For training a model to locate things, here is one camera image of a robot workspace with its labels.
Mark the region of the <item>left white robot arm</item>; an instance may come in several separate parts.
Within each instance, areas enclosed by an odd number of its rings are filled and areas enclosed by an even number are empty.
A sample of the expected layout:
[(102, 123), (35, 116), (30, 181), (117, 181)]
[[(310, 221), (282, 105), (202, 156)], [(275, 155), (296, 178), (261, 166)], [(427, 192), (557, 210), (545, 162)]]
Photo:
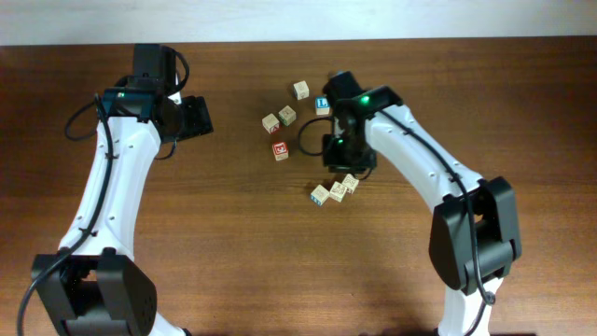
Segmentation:
[(110, 88), (95, 96), (97, 144), (83, 198), (54, 254), (38, 254), (38, 294), (60, 335), (186, 335), (158, 311), (134, 262), (134, 232), (150, 166), (164, 142), (213, 131), (202, 97)]

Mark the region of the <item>K wooden block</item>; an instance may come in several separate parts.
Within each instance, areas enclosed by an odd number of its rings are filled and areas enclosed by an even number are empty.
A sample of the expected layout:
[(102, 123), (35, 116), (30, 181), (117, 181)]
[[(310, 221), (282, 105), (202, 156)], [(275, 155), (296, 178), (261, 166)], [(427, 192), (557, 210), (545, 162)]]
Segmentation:
[(358, 187), (359, 179), (352, 174), (347, 174), (341, 184), (347, 189), (347, 192), (353, 194)]

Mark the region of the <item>blue-sided wooden block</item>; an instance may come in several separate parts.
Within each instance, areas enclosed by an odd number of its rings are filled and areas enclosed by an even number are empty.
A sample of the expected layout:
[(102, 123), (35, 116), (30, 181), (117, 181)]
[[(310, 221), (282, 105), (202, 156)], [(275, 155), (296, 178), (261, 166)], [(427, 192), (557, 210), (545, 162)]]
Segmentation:
[(317, 185), (310, 194), (311, 200), (318, 206), (322, 206), (329, 198), (329, 191), (322, 185)]

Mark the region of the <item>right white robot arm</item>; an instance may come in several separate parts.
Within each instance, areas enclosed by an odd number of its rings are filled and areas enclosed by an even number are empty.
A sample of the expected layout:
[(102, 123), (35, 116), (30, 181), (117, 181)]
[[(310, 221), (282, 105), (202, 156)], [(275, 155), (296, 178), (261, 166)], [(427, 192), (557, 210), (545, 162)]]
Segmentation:
[(406, 105), (340, 100), (324, 138), (324, 164), (361, 173), (383, 155), (432, 212), (429, 256), (446, 287), (437, 335), (486, 335), (495, 294), (521, 256), (513, 188), (486, 180), (444, 149)]

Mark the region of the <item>green V wooden block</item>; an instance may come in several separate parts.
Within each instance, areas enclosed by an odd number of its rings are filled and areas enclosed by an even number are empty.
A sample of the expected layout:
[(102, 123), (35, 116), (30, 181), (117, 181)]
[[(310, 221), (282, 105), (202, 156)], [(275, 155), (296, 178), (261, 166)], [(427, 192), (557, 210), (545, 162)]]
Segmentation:
[(329, 197), (332, 200), (341, 203), (346, 193), (347, 188), (340, 182), (335, 181), (329, 190)]

